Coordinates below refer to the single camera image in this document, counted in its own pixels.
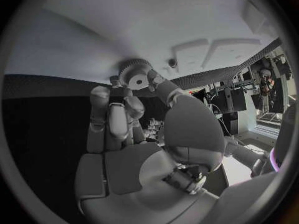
gear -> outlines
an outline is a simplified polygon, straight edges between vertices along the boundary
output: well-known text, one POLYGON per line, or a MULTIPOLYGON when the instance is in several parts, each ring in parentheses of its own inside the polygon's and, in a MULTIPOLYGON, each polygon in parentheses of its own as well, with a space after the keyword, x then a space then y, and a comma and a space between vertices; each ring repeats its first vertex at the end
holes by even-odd
POLYGON ((141 90, 149 86, 147 74, 151 69, 151 64, 144 59, 126 61, 119 73, 120 83, 131 90, 141 90))

metal gear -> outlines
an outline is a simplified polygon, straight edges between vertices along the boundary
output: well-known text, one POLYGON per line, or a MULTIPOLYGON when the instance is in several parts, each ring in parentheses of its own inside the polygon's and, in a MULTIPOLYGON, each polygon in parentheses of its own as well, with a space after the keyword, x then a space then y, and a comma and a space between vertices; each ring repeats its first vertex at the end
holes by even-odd
POLYGON ((149 86, 147 74, 151 69, 151 64, 144 59, 126 61, 120 70, 119 81, 123 87, 141 90, 149 86))

